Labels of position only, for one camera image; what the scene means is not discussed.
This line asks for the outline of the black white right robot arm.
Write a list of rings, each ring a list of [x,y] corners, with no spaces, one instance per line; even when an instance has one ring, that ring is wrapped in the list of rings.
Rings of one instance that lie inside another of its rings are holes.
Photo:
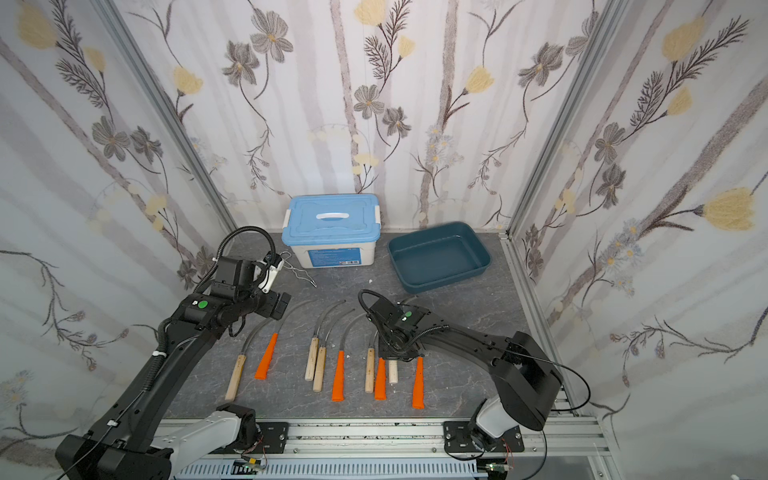
[[[427,351],[452,355],[483,370],[496,394],[483,400],[466,425],[444,431],[448,455],[470,459],[497,450],[506,436],[521,427],[542,432],[551,413],[569,413],[589,404],[592,388],[575,369],[551,360],[529,334],[483,333],[449,322],[434,311],[409,302],[393,302],[383,294],[362,289],[357,300],[378,334],[384,361],[411,362]],[[564,386],[564,372],[575,375],[586,388],[586,399],[569,408],[554,407]]]

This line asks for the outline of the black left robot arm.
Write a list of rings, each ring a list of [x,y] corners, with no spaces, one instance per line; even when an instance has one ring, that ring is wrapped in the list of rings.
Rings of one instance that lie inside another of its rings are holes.
[[[291,297],[273,291],[283,262],[258,226],[239,227],[221,242],[257,233],[269,250],[261,260],[216,252],[213,266],[157,328],[157,345],[112,407],[83,435],[68,434],[55,458],[63,479],[171,479],[216,450],[244,453],[263,435],[252,409],[227,403],[164,444],[156,431],[190,373],[224,334],[236,336],[250,314],[283,317]]]

